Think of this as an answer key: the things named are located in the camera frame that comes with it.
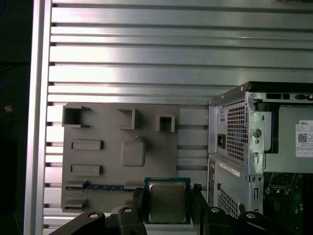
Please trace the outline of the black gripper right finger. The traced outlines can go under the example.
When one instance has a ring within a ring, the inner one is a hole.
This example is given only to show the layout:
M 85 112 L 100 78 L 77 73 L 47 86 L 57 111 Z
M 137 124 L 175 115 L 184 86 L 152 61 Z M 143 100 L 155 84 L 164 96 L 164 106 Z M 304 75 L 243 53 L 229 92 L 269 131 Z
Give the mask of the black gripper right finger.
M 223 187 L 214 187 L 206 201 L 200 184 L 190 190 L 190 216 L 199 235 L 303 235 L 305 226 L 283 218 L 281 221 L 263 215 L 262 210 L 250 210 L 240 198 L 243 193 L 231 194 Z

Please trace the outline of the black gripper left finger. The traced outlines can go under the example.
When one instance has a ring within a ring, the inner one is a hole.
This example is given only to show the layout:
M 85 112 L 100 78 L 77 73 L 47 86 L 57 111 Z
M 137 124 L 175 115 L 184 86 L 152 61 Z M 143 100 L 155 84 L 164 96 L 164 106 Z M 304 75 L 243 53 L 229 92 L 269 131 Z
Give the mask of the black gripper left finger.
M 137 188 L 131 205 L 105 217 L 101 211 L 84 212 L 56 229 L 54 235 L 145 235 L 144 189 Z

